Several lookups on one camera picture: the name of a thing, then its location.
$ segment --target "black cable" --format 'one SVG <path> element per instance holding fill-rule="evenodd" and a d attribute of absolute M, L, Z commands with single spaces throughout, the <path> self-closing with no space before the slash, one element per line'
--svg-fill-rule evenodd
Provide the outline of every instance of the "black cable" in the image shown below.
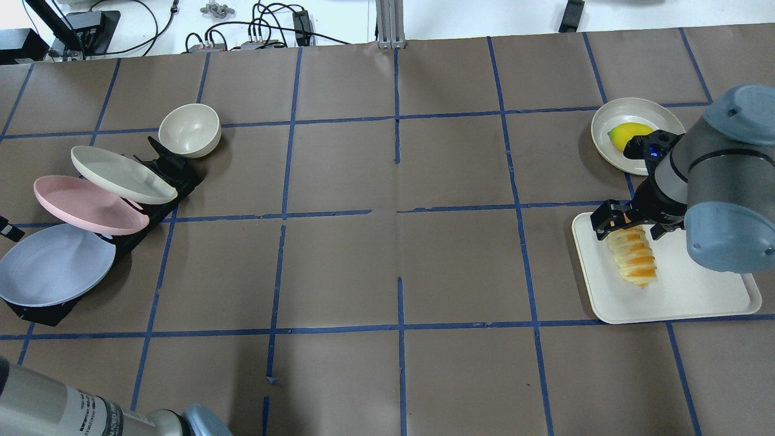
<path fill-rule="evenodd" d="M 280 25 L 280 20 L 279 20 L 279 19 L 277 19 L 277 16 L 274 14 L 276 11 L 271 11 L 271 10 L 269 10 L 269 7 L 268 7 L 268 6 L 261 5 L 261 3 L 260 3 L 260 2 L 256 3 L 255 5 L 253 5 L 253 7 L 254 7 L 254 10 L 255 10 L 255 8 L 256 8 L 256 7 L 259 7 L 259 8 L 260 8 L 260 7 L 262 7 L 262 6 L 263 6 L 263 10 L 260 10 L 260 11 L 259 11 L 260 15 L 258 15 L 258 18 L 259 18 L 259 19 L 263 19 L 263 18 L 264 18 L 264 14 L 265 14 L 265 13 L 267 13 L 267 12 L 269 12 L 269 15 L 271 15 L 271 16 L 272 16 L 272 18 L 274 18 L 274 22 L 277 24 L 277 27 L 280 27 L 280 26 L 281 26 L 281 25 Z M 282 30 L 280 31 L 280 36 L 282 36 L 282 38 L 283 38 L 283 43 L 284 43 L 284 44 L 285 44 L 285 46 L 287 47 L 287 46 L 288 46 L 288 40 L 286 40 L 286 39 L 285 39 L 285 33 L 284 33 Z"/>
<path fill-rule="evenodd" d="M 100 0 L 99 2 L 96 2 L 94 5 L 92 5 L 91 8 L 94 8 L 96 5 L 99 5 L 100 3 L 107 2 L 107 1 L 108 0 Z M 156 35 L 128 49 L 120 50 L 120 51 L 110 51 L 110 52 L 104 52 L 104 53 L 95 53 L 94 54 L 95 56 L 106 56 L 110 54 L 124 54 L 132 50 L 136 50 L 150 43 L 150 46 L 148 46 L 145 53 L 143 53 L 143 56 L 145 56 L 148 54 L 148 52 L 150 52 L 150 49 L 153 48 L 153 45 L 156 44 L 156 41 L 159 39 L 159 37 L 164 35 L 164 33 L 167 32 L 167 30 L 170 28 L 170 25 L 172 24 L 172 19 L 175 17 L 175 13 L 177 12 L 177 1 L 172 2 L 172 6 L 170 7 L 170 18 L 167 20 L 167 24 L 164 25 L 164 28 L 161 30 L 161 32 L 159 32 L 159 25 L 158 25 L 158 21 L 156 21 L 156 16 L 153 14 L 153 11 L 151 11 L 150 8 L 148 8 L 148 5 L 141 2 L 140 0 L 132 0 L 132 1 L 140 3 L 141 5 L 145 6 L 145 9 L 147 9 L 148 12 L 150 12 L 150 14 L 153 16 L 153 21 L 156 22 L 156 31 L 157 31 Z"/>
<path fill-rule="evenodd" d="M 81 46 L 81 59 L 83 61 L 86 61 L 86 49 L 84 48 L 84 42 L 81 40 L 81 36 L 78 35 L 78 32 L 75 31 L 75 28 L 70 23 L 70 20 L 67 19 L 67 16 L 64 14 L 64 12 L 62 12 L 62 9 L 59 8 L 59 5 L 57 4 L 56 0 L 52 0 L 52 3 L 54 7 L 57 8 L 57 11 L 59 11 L 59 15 L 61 15 L 62 18 L 64 18 L 64 21 L 67 23 L 67 26 L 69 26 L 70 30 L 73 31 L 73 33 L 75 34 L 75 37 L 78 38 L 78 45 Z"/>
<path fill-rule="evenodd" d="M 221 36 L 221 39 L 223 40 L 223 50 L 228 50 L 229 47 L 226 46 L 226 37 L 223 36 L 223 33 L 221 33 L 220 30 L 210 30 L 210 42 L 213 43 L 213 45 L 215 45 L 215 41 L 212 40 L 212 33 L 213 32 L 217 32 Z"/>
<path fill-rule="evenodd" d="M 156 45 L 156 41 L 159 40 L 159 36 L 162 36 L 162 34 L 164 34 L 164 32 L 167 32 L 167 29 L 169 29 L 170 25 L 172 24 L 172 17 L 174 15 L 175 15 L 174 12 L 170 12 L 170 19 L 167 20 L 167 24 L 164 25 L 164 28 L 161 30 L 161 32 L 157 32 L 156 36 L 151 38 L 153 41 L 150 42 L 150 45 L 145 50 L 145 53 L 143 53 L 143 56 L 147 55 L 150 52 L 150 50 L 153 48 L 153 46 Z"/>
<path fill-rule="evenodd" d="M 33 17 L 29 14 L 29 11 L 27 10 L 27 2 L 24 0 L 20 0 L 22 2 L 22 6 L 24 6 L 24 12 L 27 14 L 27 18 L 29 18 L 29 22 L 33 24 L 33 27 L 35 28 L 35 32 L 40 36 L 40 31 L 38 30 L 37 24 L 33 21 Z"/>
<path fill-rule="evenodd" d="M 259 37 L 258 37 L 258 33 L 256 33 L 256 27 L 257 27 L 256 26 L 256 21 L 259 21 L 259 19 L 258 18 L 254 18 L 253 21 L 251 21 L 249 23 L 249 25 L 247 27 L 247 36 L 250 37 L 252 35 L 255 40 L 258 40 Z M 269 26 L 269 22 L 267 20 L 262 18 L 260 21 L 263 21 L 265 23 L 263 26 Z M 269 29 L 269 35 L 267 35 L 267 40 L 271 40 L 271 39 L 272 39 L 272 29 Z"/>
<path fill-rule="evenodd" d="M 199 45 L 201 45 L 201 46 L 204 46 L 204 45 L 205 45 L 205 41 L 203 41 L 203 40 L 202 40 L 202 37 L 201 37 L 201 36 L 199 36 L 199 34 L 198 34 L 198 33 L 196 33 L 196 32 L 191 32 L 191 33 L 189 33 L 189 34 L 186 36 L 186 53 L 190 53 L 190 52 L 191 52 L 191 51 L 190 51 L 191 49 L 189 49 L 189 48 L 188 48 L 188 38 L 191 38 L 192 36 L 196 36 L 196 39 L 198 39 L 198 40 L 199 40 Z"/>
<path fill-rule="evenodd" d="M 216 27 L 219 27 L 219 26 L 224 26 L 224 25 L 226 25 L 226 24 L 247 24 L 247 25 L 252 25 L 252 26 L 264 26 L 264 27 L 267 27 L 267 28 L 269 28 L 269 29 L 287 30 L 288 32 L 304 33 L 305 35 L 314 35 L 314 36 L 319 36 L 319 37 L 321 37 L 321 38 L 325 38 L 325 39 L 327 39 L 327 40 L 329 40 L 329 41 L 333 41 L 333 42 L 335 42 L 335 43 L 340 43 L 340 44 L 346 44 L 346 45 L 350 45 L 350 43 L 348 43 L 348 42 L 346 42 L 346 41 L 338 40 L 338 39 L 336 39 L 336 38 L 332 38 L 332 37 L 330 37 L 330 36 L 323 35 L 322 33 L 317 33 L 317 32 L 309 32 L 309 31 L 301 31 L 301 30 L 296 30 L 296 29 L 289 29 L 289 28 L 287 28 L 287 27 L 275 27 L 275 26 L 270 26 L 270 25 L 268 25 L 268 24 L 259 24 L 259 23 L 257 23 L 257 22 L 247 22 L 247 21 L 226 21 L 226 22 L 219 22 L 219 23 L 217 23 L 217 24 L 213 24 L 212 26 L 210 26 L 210 28 L 209 28 L 209 29 L 207 29 L 207 32 L 209 32 L 211 29 L 214 29 L 214 28 L 216 28 Z"/>

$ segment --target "power adapter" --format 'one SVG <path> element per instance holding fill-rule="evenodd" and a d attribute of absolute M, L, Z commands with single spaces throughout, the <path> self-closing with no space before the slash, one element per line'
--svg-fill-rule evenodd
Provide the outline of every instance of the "power adapter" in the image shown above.
<path fill-rule="evenodd" d="M 208 51 L 226 51 L 226 45 L 223 43 L 197 44 L 188 49 L 188 53 L 206 53 Z"/>
<path fill-rule="evenodd" d="M 296 44 L 299 47 L 308 47 L 312 39 L 309 32 L 312 31 L 312 23 L 309 21 L 309 12 L 301 11 L 293 13 L 293 28 L 296 30 Z"/>

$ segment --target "black clamp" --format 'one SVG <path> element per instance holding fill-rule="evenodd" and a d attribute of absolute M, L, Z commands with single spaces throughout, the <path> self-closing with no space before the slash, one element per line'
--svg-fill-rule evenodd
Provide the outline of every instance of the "black clamp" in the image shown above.
<path fill-rule="evenodd" d="M 584 10 L 584 0 L 568 0 L 560 23 L 560 33 L 576 32 L 581 21 L 581 11 Z"/>
<path fill-rule="evenodd" d="M 19 228 L 8 224 L 8 220 L 4 216 L 0 216 L 0 235 L 7 237 L 8 239 L 19 242 L 24 236 L 24 232 Z"/>

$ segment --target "plate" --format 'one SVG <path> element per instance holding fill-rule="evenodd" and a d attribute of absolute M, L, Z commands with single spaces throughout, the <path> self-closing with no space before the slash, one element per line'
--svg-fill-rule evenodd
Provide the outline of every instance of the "plate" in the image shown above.
<path fill-rule="evenodd" d="M 133 234 L 150 222 L 121 197 L 82 178 L 47 175 L 35 180 L 33 190 L 51 215 L 90 232 Z"/>
<path fill-rule="evenodd" d="M 83 295 L 108 274 L 115 245 L 70 224 L 43 229 L 0 260 L 0 296 L 27 307 L 53 306 Z"/>
<path fill-rule="evenodd" d="M 595 236 L 590 215 L 582 213 L 573 220 L 573 239 L 592 310 L 604 322 L 746 315 L 762 306 L 752 275 L 711 271 L 694 263 L 686 251 L 683 230 L 654 241 L 642 226 L 656 258 L 656 280 L 644 288 L 625 281 L 608 243 Z"/>
<path fill-rule="evenodd" d="M 609 164 L 635 175 L 648 175 L 643 159 L 628 159 L 616 150 L 608 132 L 623 123 L 646 124 L 654 130 L 665 130 L 680 135 L 686 133 L 684 125 L 673 113 L 649 100 L 625 97 L 605 103 L 592 117 L 592 142 L 598 153 Z"/>
<path fill-rule="evenodd" d="M 79 145 L 70 150 L 76 169 L 87 180 L 119 197 L 145 204 L 164 204 L 177 191 L 148 167 L 121 154 Z"/>

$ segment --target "cable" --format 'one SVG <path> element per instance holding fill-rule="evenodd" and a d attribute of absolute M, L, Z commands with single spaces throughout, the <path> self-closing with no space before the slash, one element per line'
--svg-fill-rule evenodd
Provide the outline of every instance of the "cable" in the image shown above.
<path fill-rule="evenodd" d="M 274 14 L 276 11 L 271 11 L 271 10 L 269 10 L 269 7 L 268 7 L 268 6 L 261 5 L 261 3 L 260 3 L 260 2 L 258 2 L 258 3 L 256 3 L 255 5 L 253 5 L 253 11 L 255 12 L 255 10 L 256 10 L 255 8 L 256 8 L 256 7 L 260 8 L 260 7 L 262 7 L 262 6 L 263 6 L 263 10 L 261 10 L 261 11 L 260 11 L 260 15 L 258 15 L 258 18 L 259 18 L 259 19 L 264 19 L 264 14 L 265 14 L 265 13 L 267 13 L 267 12 L 269 12 L 269 15 L 271 15 L 271 16 L 272 16 L 272 18 L 274 18 L 274 22 L 277 24 L 277 27 L 280 27 L 280 20 L 279 20 L 279 19 L 277 19 L 277 16 Z M 284 43 L 284 44 L 285 44 L 285 46 L 287 47 L 287 46 L 288 46 L 288 40 L 286 40 L 286 39 L 285 39 L 285 33 L 283 33 L 283 31 L 280 31 L 280 36 L 282 36 L 282 38 L 283 38 L 283 43 Z"/>
<path fill-rule="evenodd" d="M 327 40 L 330 40 L 330 41 L 333 41 L 333 42 L 335 42 L 335 43 L 340 43 L 340 44 L 346 44 L 346 45 L 350 45 L 350 43 L 348 43 L 348 42 L 346 42 L 346 41 L 338 40 L 338 39 L 336 39 L 336 38 L 332 38 L 332 37 L 330 37 L 330 36 L 326 36 L 326 35 L 323 35 L 323 34 L 321 34 L 321 33 L 317 33 L 317 32 L 301 31 L 301 30 L 296 30 L 296 29 L 289 29 L 289 28 L 287 28 L 287 27 L 276 27 L 276 26 L 270 26 L 270 25 L 268 25 L 268 24 L 259 24 L 259 23 L 256 23 L 256 22 L 247 22 L 247 21 L 226 21 L 226 22 L 219 22 L 219 23 L 217 23 L 217 24 L 213 24 L 212 26 L 210 26 L 210 28 L 209 28 L 209 29 L 207 29 L 207 32 L 210 32 L 210 30 L 212 30 L 212 29 L 214 29 L 214 28 L 216 28 L 216 27 L 219 27 L 219 26 L 224 26 L 224 25 L 226 25 L 226 24 L 247 24 L 247 25 L 250 25 L 250 26 L 263 26 L 263 27 L 267 27 L 268 29 L 279 29 L 279 30 L 287 30 L 288 32 L 304 33 L 305 35 L 314 35 L 314 36 L 319 36 L 319 37 L 321 37 L 321 38 L 325 38 L 325 39 L 327 39 Z"/>
<path fill-rule="evenodd" d="M 198 33 L 196 33 L 196 32 L 191 32 L 191 33 L 189 33 L 189 34 L 186 36 L 186 51 L 185 51 L 186 53 L 190 53 L 190 52 L 191 52 L 191 49 L 190 49 L 190 48 L 188 48 L 188 38 L 191 38 L 192 36 L 196 36 L 196 39 L 198 39 L 198 40 L 199 40 L 199 45 L 201 45 L 201 46 L 204 46 L 204 45 L 205 45 L 205 41 L 203 41 L 203 40 L 202 40 L 202 37 L 201 37 L 201 36 L 199 36 L 199 34 L 198 34 Z"/>
<path fill-rule="evenodd" d="M 52 3 L 54 7 L 57 8 L 57 11 L 59 11 L 59 15 L 61 15 L 62 18 L 64 18 L 64 21 L 67 23 L 67 26 L 70 27 L 70 30 L 73 31 L 73 33 L 75 34 L 75 37 L 78 38 L 78 45 L 81 46 L 81 59 L 83 61 L 86 61 L 86 49 L 84 48 L 84 42 L 81 40 L 81 36 L 78 35 L 78 32 L 75 31 L 75 28 L 70 23 L 70 20 L 67 19 L 67 16 L 64 14 L 64 12 L 62 12 L 62 9 L 59 8 L 59 5 L 57 4 L 56 0 L 52 0 Z"/>
<path fill-rule="evenodd" d="M 217 32 L 217 33 L 218 33 L 218 34 L 221 36 L 221 39 L 223 40 L 223 50 L 228 50 L 228 49 L 229 49 L 229 47 L 228 47 L 228 46 L 226 46 L 226 37 L 225 37 L 225 36 L 223 36 L 223 33 L 221 33 L 221 31 L 220 31 L 220 30 L 210 30 L 210 42 L 211 42 L 211 43 L 213 43 L 213 44 L 215 44 L 215 41 L 213 41 L 213 40 L 212 40 L 212 33 L 213 33 L 213 32 Z"/>
<path fill-rule="evenodd" d="M 20 2 L 22 3 L 22 6 L 24 6 L 24 12 L 27 14 L 27 18 L 29 18 L 29 22 L 33 24 L 33 27 L 35 28 L 35 32 L 38 34 L 38 36 L 40 36 L 38 25 L 35 24 L 35 22 L 33 21 L 33 17 L 29 14 L 29 11 L 27 10 L 27 2 L 25 2 L 24 0 L 20 0 Z"/>
<path fill-rule="evenodd" d="M 108 0 L 100 0 L 99 2 L 96 2 L 94 5 L 92 5 L 91 8 L 94 8 L 96 5 L 99 5 L 100 3 L 107 2 L 107 1 Z M 175 17 L 175 13 L 177 12 L 177 1 L 178 0 L 173 0 L 172 1 L 172 6 L 170 7 L 170 18 L 167 20 L 167 24 L 164 25 L 164 28 L 161 30 L 161 32 L 159 32 L 159 24 L 158 24 L 158 21 L 156 20 L 156 16 L 153 14 L 153 11 L 150 10 L 148 5 L 146 5 L 145 3 L 141 2 L 140 0 L 132 0 L 132 1 L 136 2 L 136 3 L 140 3 L 141 5 L 143 5 L 145 7 L 145 9 L 148 10 L 148 12 L 150 12 L 150 14 L 153 17 L 153 21 L 156 23 L 156 35 L 154 35 L 151 38 L 149 38 L 148 40 L 145 40 L 142 43 L 139 43 L 139 44 L 137 44 L 137 45 L 135 45 L 133 47 L 130 47 L 128 49 L 120 50 L 120 51 L 110 51 L 110 52 L 104 52 L 104 53 L 95 53 L 94 54 L 95 56 L 107 56 L 107 55 L 111 55 L 111 54 L 124 54 L 124 53 L 130 52 L 132 50 L 136 50 L 136 49 L 138 49 L 138 48 L 140 48 L 140 47 L 150 43 L 150 46 L 148 46 L 148 48 L 146 49 L 145 53 L 143 53 L 143 56 L 145 56 L 153 48 L 153 45 L 156 44 L 156 41 L 159 39 L 159 37 L 164 35 L 164 32 L 167 32 L 167 30 L 170 28 L 170 25 L 172 24 L 172 19 Z"/>

